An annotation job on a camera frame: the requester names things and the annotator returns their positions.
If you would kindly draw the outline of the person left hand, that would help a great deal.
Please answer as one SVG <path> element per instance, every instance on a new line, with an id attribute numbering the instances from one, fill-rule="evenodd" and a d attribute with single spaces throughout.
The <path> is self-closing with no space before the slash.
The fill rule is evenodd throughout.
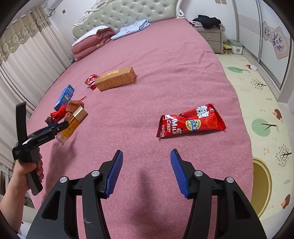
<path id="1" fill-rule="evenodd" d="M 40 153 L 37 163 L 20 163 L 18 160 L 16 161 L 10 185 L 12 186 L 12 191 L 17 195 L 25 194 L 25 192 L 30 189 L 26 174 L 31 171 L 36 171 L 39 180 L 42 182 L 44 179 L 44 173 L 42 155 Z"/>

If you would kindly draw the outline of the person left forearm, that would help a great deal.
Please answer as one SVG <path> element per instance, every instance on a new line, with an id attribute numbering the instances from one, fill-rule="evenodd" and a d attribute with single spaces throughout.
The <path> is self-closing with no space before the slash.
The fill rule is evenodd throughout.
<path id="1" fill-rule="evenodd" d="M 25 180 L 11 179 L 7 191 L 1 200 L 1 212 L 14 231 L 22 224 L 23 206 L 28 185 Z"/>

